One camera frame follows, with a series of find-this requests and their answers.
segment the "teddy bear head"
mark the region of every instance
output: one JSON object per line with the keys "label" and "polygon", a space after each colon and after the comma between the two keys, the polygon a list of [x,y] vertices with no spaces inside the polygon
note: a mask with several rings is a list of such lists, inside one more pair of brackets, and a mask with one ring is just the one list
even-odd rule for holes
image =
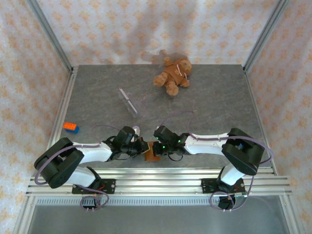
{"label": "teddy bear head", "polygon": [[183,69],[185,70],[186,75],[189,75],[191,73],[192,65],[191,65],[190,61],[188,61],[185,58],[182,58],[182,59],[179,59],[176,63],[183,67]]}

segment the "wooden block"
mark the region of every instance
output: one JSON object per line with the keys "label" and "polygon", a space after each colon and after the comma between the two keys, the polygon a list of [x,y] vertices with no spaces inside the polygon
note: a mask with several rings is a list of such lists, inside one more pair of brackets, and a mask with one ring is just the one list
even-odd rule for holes
{"label": "wooden block", "polygon": [[144,154],[145,161],[146,162],[157,162],[157,161],[160,161],[161,158],[159,156],[154,156],[154,153],[153,153],[154,142],[153,141],[148,141],[147,143],[148,143],[148,145],[150,147],[150,150],[147,151]]}

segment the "wallpaper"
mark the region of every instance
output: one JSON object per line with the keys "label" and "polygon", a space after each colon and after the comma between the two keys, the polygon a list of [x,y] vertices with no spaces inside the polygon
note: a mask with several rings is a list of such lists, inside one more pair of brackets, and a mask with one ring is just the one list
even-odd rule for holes
{"label": "wallpaper", "polygon": [[244,64],[278,0],[39,0],[72,66]]}
{"label": "wallpaper", "polygon": [[291,185],[312,233],[312,5],[293,0],[249,79],[281,175]]}
{"label": "wallpaper", "polygon": [[0,233],[13,231],[68,74],[25,0],[0,1]]}

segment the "teddy bear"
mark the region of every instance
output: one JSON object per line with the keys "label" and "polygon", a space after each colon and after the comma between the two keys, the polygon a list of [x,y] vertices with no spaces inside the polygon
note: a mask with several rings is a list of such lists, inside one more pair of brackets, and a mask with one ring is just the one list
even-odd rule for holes
{"label": "teddy bear", "polygon": [[190,86],[187,76],[191,73],[191,62],[185,58],[172,62],[169,57],[164,58],[165,70],[154,78],[154,85],[165,86],[167,93],[175,96],[179,92],[178,85],[181,87]]}

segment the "floral pattern wall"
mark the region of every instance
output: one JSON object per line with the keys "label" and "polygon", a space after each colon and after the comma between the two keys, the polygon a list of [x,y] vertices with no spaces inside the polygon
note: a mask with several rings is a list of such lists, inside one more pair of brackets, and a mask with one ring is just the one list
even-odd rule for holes
{"label": "floral pattern wall", "polygon": [[292,0],[249,79],[275,151],[291,176],[306,233],[312,233],[312,4]]}
{"label": "floral pattern wall", "polygon": [[278,0],[39,0],[73,66],[244,64]]}
{"label": "floral pattern wall", "polygon": [[25,0],[0,1],[0,233],[13,231],[68,74]]}

